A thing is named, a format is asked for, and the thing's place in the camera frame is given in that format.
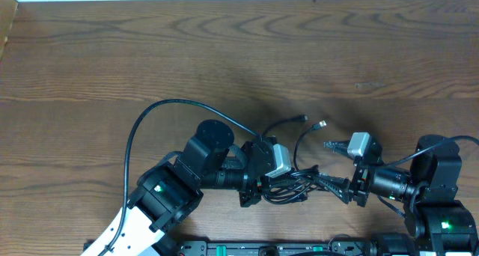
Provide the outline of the cardboard panel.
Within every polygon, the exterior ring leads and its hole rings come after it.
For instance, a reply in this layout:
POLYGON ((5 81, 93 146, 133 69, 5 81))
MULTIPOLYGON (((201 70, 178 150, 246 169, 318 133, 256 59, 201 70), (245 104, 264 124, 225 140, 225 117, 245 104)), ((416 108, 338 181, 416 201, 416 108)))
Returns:
POLYGON ((18 8, 17 0, 0 0, 0 52, 1 57, 3 57, 4 48, 7 43, 9 32, 13 25, 13 20, 16 15, 16 10, 18 8))

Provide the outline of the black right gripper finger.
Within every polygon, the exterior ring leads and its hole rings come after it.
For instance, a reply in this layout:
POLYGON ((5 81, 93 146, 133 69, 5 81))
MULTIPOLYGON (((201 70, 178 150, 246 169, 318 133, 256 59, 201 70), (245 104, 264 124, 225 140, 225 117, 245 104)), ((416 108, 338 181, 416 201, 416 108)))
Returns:
POLYGON ((350 140, 346 141, 325 141, 323 146, 330 149, 333 153, 338 153, 346 158, 350 158, 351 156, 348 153, 348 147, 350 144, 350 140))
POLYGON ((343 203, 348 204, 350 202, 350 181, 347 178, 319 174, 314 177, 314 181, 319 183, 326 191, 334 194, 343 203))

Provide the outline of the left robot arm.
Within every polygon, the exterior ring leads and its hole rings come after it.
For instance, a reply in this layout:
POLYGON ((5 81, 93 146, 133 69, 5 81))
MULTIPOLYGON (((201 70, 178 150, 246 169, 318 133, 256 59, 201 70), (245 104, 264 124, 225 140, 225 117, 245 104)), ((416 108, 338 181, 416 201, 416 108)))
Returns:
POLYGON ((125 207, 82 256, 176 255, 180 245, 168 232, 198 207, 203 189, 236 190, 241 207, 249 207, 266 182, 290 169, 289 151, 275 138, 260 135, 238 147, 227 124, 205 120, 182 151, 141 175, 125 207))

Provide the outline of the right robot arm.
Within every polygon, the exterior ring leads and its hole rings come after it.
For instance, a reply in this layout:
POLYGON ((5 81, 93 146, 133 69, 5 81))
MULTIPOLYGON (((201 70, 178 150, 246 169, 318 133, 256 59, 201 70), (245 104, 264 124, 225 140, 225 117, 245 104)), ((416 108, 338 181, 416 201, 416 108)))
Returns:
POLYGON ((459 137, 423 135, 415 152, 396 162, 382 160, 382 146, 367 132, 324 146, 353 161, 351 180, 319 176, 345 204, 366 205, 370 195, 384 204, 402 203, 407 234, 376 234, 363 255, 477 255, 478 230, 472 214, 456 199, 462 168, 459 137))

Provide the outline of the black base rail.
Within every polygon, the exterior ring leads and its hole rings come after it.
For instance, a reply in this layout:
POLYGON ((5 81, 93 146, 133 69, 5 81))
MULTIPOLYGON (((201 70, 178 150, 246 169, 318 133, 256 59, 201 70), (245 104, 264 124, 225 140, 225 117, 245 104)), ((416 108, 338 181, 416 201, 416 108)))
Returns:
POLYGON ((184 255, 184 256, 234 256, 234 255, 417 255, 408 237, 403 234, 386 234, 370 239, 350 237, 339 234, 330 240, 312 243, 304 242, 213 242, 207 240, 185 240, 181 243, 170 237, 164 237, 151 247, 140 252, 148 255, 184 255))

